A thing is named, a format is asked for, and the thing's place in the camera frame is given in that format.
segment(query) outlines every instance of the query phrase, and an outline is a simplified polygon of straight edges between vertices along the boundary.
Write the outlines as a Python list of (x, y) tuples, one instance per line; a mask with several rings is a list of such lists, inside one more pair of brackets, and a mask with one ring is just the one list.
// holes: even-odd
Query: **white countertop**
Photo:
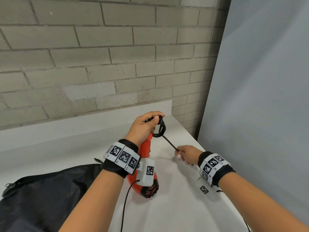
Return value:
[[(27, 175), (96, 163), (93, 158), (102, 159), (111, 143), (126, 135), (132, 121), (149, 110), (167, 115), (165, 136), (172, 144), (203, 149), (171, 115), (171, 106), (166, 101), (0, 131), (0, 191), (6, 183)], [(175, 159), (174, 149), (164, 138), (152, 139), (150, 157), (156, 162), (159, 190), (151, 199), (130, 191), (124, 232), (248, 231), (226, 195), (199, 179), (197, 166)], [(201, 186), (209, 192), (204, 194)], [(109, 232), (120, 231), (128, 188), (125, 181)]]

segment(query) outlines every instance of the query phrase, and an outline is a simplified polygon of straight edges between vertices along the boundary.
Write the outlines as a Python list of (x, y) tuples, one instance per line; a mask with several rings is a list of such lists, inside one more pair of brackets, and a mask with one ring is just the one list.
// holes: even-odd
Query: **person's right forearm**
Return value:
[(254, 232), (309, 231), (289, 211), (236, 173), (224, 175), (219, 187)]

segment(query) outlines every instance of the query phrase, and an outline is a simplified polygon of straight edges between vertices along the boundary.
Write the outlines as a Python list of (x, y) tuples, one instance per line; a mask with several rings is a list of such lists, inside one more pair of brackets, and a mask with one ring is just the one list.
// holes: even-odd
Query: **blue-gray wall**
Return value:
[(198, 141), (309, 225), (309, 0), (232, 0)]

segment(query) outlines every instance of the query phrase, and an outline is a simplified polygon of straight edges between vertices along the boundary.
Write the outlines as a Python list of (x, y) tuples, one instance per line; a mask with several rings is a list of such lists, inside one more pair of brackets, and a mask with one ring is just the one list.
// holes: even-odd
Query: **wall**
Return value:
[(0, 126), (173, 99), (194, 134), (229, 4), (0, 0)]
[(309, 0), (232, 0), (199, 143), (309, 225)]

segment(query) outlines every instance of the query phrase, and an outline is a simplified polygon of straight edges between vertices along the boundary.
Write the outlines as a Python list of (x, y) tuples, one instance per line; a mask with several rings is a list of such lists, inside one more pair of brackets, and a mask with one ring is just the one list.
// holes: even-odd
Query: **person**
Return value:
[[(132, 149), (139, 147), (149, 133), (154, 132), (159, 115), (164, 117), (160, 111), (137, 117), (122, 142)], [(198, 164), (199, 156), (203, 153), (189, 145), (177, 149), (179, 152), (176, 151), (175, 156), (180, 155), (189, 164)], [(123, 172), (116, 168), (103, 169), (59, 232), (107, 232), (124, 178)], [(235, 172), (225, 174), (218, 185), (254, 232), (309, 232), (309, 228), (289, 211)]]

